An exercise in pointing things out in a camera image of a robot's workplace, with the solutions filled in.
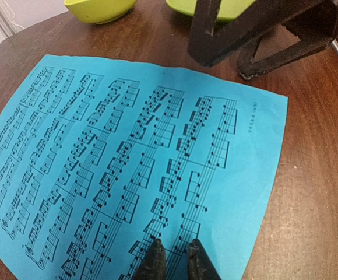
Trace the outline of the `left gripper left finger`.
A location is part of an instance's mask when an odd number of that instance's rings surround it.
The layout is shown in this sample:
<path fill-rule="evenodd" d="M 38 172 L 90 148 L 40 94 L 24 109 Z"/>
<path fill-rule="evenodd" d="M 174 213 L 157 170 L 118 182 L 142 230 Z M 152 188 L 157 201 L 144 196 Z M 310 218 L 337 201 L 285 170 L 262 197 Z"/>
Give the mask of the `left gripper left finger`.
<path fill-rule="evenodd" d="M 166 252 L 160 239 L 153 241 L 134 279 L 166 280 Z"/>

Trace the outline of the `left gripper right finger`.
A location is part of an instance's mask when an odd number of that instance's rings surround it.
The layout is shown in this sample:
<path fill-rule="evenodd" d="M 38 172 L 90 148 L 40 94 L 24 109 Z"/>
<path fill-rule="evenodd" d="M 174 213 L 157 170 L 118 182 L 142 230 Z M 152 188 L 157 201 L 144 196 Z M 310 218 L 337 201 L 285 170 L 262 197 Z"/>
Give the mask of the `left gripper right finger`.
<path fill-rule="evenodd" d="M 188 246 L 188 279 L 221 280 L 199 239 L 193 239 Z"/>

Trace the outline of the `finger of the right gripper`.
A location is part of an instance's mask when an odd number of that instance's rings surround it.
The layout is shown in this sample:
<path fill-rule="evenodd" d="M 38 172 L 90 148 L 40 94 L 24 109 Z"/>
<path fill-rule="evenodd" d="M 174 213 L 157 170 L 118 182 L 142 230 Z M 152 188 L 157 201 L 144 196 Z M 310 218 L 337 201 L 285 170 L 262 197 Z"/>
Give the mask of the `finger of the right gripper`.
<path fill-rule="evenodd" d="M 304 1 L 303 4 L 304 8 L 280 23 L 299 38 L 298 42 L 260 61 L 254 57 L 265 35 L 241 49 L 237 72 L 244 80 L 262 76 L 330 46 L 338 32 L 338 1 Z"/>
<path fill-rule="evenodd" d="M 197 1 L 188 53 L 201 66 L 212 67 L 305 7 L 304 1 L 255 1 L 234 20 L 215 31 L 221 1 Z"/>

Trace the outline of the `blue sheet music mat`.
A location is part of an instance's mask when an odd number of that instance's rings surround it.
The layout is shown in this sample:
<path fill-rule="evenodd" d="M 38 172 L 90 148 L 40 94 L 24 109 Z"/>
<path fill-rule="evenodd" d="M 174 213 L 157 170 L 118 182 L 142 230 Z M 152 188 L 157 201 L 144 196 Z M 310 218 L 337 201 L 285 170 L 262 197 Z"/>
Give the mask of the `blue sheet music mat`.
<path fill-rule="evenodd" d="M 18 279 L 131 279 L 199 239 L 241 279 L 288 98 L 185 68 L 46 55 L 0 114 L 0 259 Z"/>

